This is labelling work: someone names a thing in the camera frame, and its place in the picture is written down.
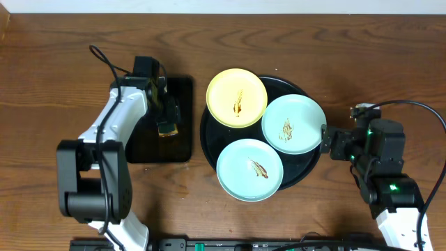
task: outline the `white wall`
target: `white wall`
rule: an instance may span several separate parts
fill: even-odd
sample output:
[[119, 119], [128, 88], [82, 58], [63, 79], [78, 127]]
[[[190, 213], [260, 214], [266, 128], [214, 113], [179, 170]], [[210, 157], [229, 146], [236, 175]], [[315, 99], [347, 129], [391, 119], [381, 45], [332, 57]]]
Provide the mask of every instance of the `white wall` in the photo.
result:
[[445, 14], [446, 0], [0, 0], [10, 13]]

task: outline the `black round tray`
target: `black round tray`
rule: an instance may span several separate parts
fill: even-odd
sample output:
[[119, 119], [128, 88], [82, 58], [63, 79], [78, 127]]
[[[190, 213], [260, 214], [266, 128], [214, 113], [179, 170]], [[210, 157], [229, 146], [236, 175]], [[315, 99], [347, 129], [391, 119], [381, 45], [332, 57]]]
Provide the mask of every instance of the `black round tray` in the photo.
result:
[[[270, 76], [260, 76], [259, 78], [268, 93], [268, 104], [287, 94], [300, 94], [308, 97], [302, 89], [283, 79]], [[223, 149], [239, 139], [257, 139], [268, 144], [263, 136], [261, 119], [247, 128], [229, 128], [216, 121], [207, 107], [204, 109], [200, 125], [200, 142], [204, 155], [214, 170], [216, 170], [217, 159]], [[277, 150], [276, 152], [284, 166], [284, 178], [279, 190], [289, 188], [306, 177], [321, 156], [319, 146], [308, 153], [299, 155], [289, 155]]]

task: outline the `yellow plate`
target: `yellow plate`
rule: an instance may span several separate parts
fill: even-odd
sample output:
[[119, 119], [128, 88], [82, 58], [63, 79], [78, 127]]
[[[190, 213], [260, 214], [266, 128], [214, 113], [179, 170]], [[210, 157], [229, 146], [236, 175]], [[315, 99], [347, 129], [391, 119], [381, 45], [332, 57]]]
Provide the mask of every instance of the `yellow plate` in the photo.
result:
[[231, 128], [245, 128], [256, 123], [268, 102], [265, 86], [253, 73], [229, 69], [215, 76], [206, 92], [209, 112]]

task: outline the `wooden table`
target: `wooden table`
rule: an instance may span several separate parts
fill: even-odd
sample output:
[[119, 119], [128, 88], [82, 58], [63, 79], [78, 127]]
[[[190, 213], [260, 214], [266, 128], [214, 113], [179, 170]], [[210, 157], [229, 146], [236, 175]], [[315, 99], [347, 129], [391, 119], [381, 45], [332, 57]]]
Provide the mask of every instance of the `wooden table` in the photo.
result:
[[[446, 17], [367, 15], [12, 15], [0, 49], [0, 249], [67, 250], [94, 229], [59, 212], [56, 146], [76, 139], [108, 99], [112, 74], [99, 46], [131, 69], [150, 55], [169, 74], [194, 78], [194, 147], [184, 164], [130, 165], [133, 211], [154, 237], [281, 238], [308, 231], [381, 236], [347, 162], [323, 155], [299, 184], [259, 203], [220, 187], [199, 143], [205, 91], [214, 75], [245, 68], [276, 75], [317, 100], [330, 125], [353, 127], [349, 107], [411, 99], [446, 116]], [[404, 171], [426, 199], [446, 158], [429, 112], [383, 108], [403, 123]], [[446, 185], [428, 211], [436, 250], [446, 250]]]

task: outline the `light blue plate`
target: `light blue plate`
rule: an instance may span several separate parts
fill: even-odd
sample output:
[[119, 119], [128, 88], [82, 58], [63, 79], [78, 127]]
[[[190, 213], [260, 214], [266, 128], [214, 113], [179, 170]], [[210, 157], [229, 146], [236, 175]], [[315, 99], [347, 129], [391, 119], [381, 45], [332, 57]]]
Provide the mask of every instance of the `light blue plate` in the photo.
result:
[[[256, 172], [259, 168], [254, 162], [265, 169], [266, 175]], [[261, 201], [277, 191], [284, 177], [284, 167], [271, 146], [256, 139], [240, 139], [220, 153], [217, 177], [224, 190], [236, 199]]]
[[[284, 133], [285, 124], [292, 128]], [[272, 101], [262, 118], [262, 131], [272, 147], [287, 154], [302, 154], [321, 143], [321, 125], [327, 120], [322, 108], [311, 98], [291, 94]]]

